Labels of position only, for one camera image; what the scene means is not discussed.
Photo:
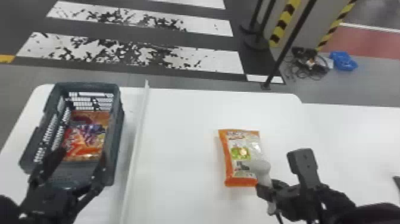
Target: chip bag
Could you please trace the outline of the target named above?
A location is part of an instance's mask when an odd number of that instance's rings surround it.
[[[243,162],[265,161],[260,147],[260,135],[254,130],[218,130],[222,142],[226,180],[225,186],[255,186],[257,176]]]

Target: white painted stripe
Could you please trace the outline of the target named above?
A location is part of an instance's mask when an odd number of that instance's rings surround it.
[[[268,78],[268,76],[260,76],[257,74],[247,74],[246,77],[247,77],[247,81],[249,81],[249,82],[265,82]],[[274,76],[272,78],[271,83],[284,84],[284,81],[281,76]]]
[[[398,29],[384,28],[384,27],[378,27],[378,26],[367,26],[367,25],[354,24],[354,23],[341,23],[340,26],[359,28],[359,29],[365,29],[365,30],[375,30],[375,31],[381,31],[381,32],[388,32],[388,33],[400,33],[400,30],[398,30]]]
[[[19,57],[244,74],[238,52],[33,32]]]
[[[150,1],[168,2],[180,5],[194,5],[207,8],[218,8],[221,10],[225,9],[225,4],[223,0],[150,0]]]
[[[47,14],[47,17],[121,26],[170,29],[206,35],[233,36],[228,20],[74,2],[58,1]]]

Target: black pole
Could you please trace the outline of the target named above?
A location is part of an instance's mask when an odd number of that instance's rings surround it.
[[[250,23],[249,23],[249,20],[246,20],[246,21],[242,22],[242,24],[240,25],[240,28],[242,28],[242,30],[245,33],[252,34],[252,33],[257,32],[254,29],[254,26],[255,26],[255,22],[257,21],[257,16],[260,13],[262,4],[263,4],[263,0],[258,0],[257,4],[255,5],[255,9],[254,9],[253,15],[251,17]]]
[[[262,22],[260,25],[260,28],[258,29],[257,33],[255,36],[247,36],[245,38],[245,44],[249,48],[255,50],[255,51],[266,51],[269,49],[269,44],[268,41],[264,39],[264,29],[267,25],[268,19],[270,18],[272,9],[274,8],[274,5],[276,3],[276,0],[270,0],[270,3],[268,3],[268,7],[265,11],[264,17],[262,18]]]
[[[264,36],[264,29],[267,25],[268,19],[270,18],[270,15],[271,15],[272,9],[274,8],[275,2],[276,2],[276,0],[270,0],[270,3],[268,4],[267,10],[265,11],[264,18],[262,19],[262,22],[261,22],[260,30],[256,34],[256,38],[255,38],[256,43],[258,43],[260,41],[260,39]]]
[[[261,84],[261,88],[262,89],[270,89],[270,84],[271,84],[272,78],[278,72],[279,67],[283,62],[283,59],[285,59],[286,54],[290,50],[290,47],[292,46],[293,42],[295,41],[295,39],[297,37],[297,34],[301,30],[301,27],[305,23],[308,15],[310,14],[310,12],[313,9],[313,7],[314,7],[316,2],[317,2],[317,0],[310,0],[307,3],[303,13],[301,14],[301,16],[299,18],[299,21],[297,22],[295,28],[293,29],[293,32],[290,34],[289,39],[287,40],[287,43],[283,47],[283,50],[282,50],[282,52],[280,53],[280,55],[278,57],[278,60],[276,60],[276,63],[274,65],[274,68],[272,69],[272,72],[268,76],[267,80],[264,83]]]

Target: divider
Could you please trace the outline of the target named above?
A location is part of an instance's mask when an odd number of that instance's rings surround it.
[[[135,168],[136,168],[136,162],[137,162],[137,157],[139,154],[139,148],[140,148],[140,139],[142,139],[142,130],[143,130],[143,121],[144,117],[146,114],[146,106],[147,106],[147,100],[148,100],[148,95],[149,95],[149,81],[146,80],[145,82],[145,87],[143,89],[143,100],[141,103],[140,107],[140,115],[137,117],[136,121],[136,129],[135,129],[135,138],[133,140],[133,148],[132,148],[132,155],[130,158],[130,164],[129,164],[129,171],[128,171],[128,178],[126,182],[126,187],[125,187],[125,193],[124,193],[124,199],[122,202],[122,207],[121,207],[121,216],[120,216],[120,224],[127,223],[126,222],[126,217],[127,213],[129,212],[129,200],[130,200],[130,193],[132,191],[132,186],[133,186],[133,180],[134,178],[129,178],[129,175],[134,175],[135,174]]]

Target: snack bag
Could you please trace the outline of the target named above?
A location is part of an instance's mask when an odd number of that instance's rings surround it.
[[[255,186],[257,177],[243,162],[264,159],[258,131],[223,129],[218,130],[225,155],[225,186]]]
[[[110,114],[107,111],[72,111],[65,130],[64,161],[98,160],[103,149]]]

